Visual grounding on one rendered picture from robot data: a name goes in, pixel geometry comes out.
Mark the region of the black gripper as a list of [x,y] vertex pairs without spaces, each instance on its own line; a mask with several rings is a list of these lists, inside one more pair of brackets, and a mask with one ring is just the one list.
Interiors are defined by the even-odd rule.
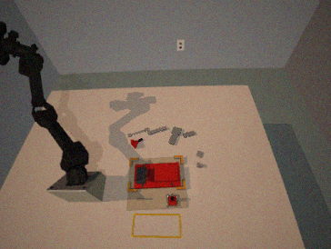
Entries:
[[5,33],[7,33],[6,25],[2,21],[0,22],[0,65],[7,64],[10,60],[9,55],[13,55],[13,57],[18,56],[18,47],[21,45],[19,41],[15,43],[9,39],[4,39]]

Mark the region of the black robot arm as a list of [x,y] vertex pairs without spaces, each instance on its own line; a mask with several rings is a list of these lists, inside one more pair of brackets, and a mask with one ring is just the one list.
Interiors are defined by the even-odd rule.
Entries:
[[[82,185],[88,179],[87,169],[85,168],[85,165],[89,164],[88,152],[81,142],[73,143],[69,135],[56,121],[57,111],[44,99],[40,74],[44,59],[36,50],[38,50],[37,46],[32,44],[31,47],[19,45],[17,51],[18,57],[21,57],[19,73],[29,76],[30,80],[32,117],[39,126],[47,129],[63,151],[60,166],[65,171],[66,186]],[[43,107],[46,110],[35,112],[35,107]]]

